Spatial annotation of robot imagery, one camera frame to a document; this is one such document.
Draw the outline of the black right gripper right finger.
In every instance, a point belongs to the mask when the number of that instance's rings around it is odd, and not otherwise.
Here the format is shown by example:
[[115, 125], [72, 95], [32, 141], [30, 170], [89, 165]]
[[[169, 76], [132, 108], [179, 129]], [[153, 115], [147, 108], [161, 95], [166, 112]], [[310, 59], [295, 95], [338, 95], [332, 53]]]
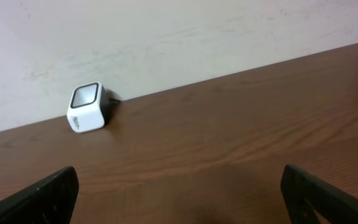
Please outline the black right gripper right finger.
[[319, 213], [330, 223], [358, 223], [358, 198], [287, 164], [280, 189], [292, 223], [319, 223]]

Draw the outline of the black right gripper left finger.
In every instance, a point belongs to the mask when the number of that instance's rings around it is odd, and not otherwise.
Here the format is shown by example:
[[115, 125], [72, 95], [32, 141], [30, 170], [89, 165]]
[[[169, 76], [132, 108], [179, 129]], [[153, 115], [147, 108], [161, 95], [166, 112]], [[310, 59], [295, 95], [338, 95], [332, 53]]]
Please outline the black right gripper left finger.
[[0, 201], [0, 224], [70, 223], [79, 191], [74, 167], [65, 167]]

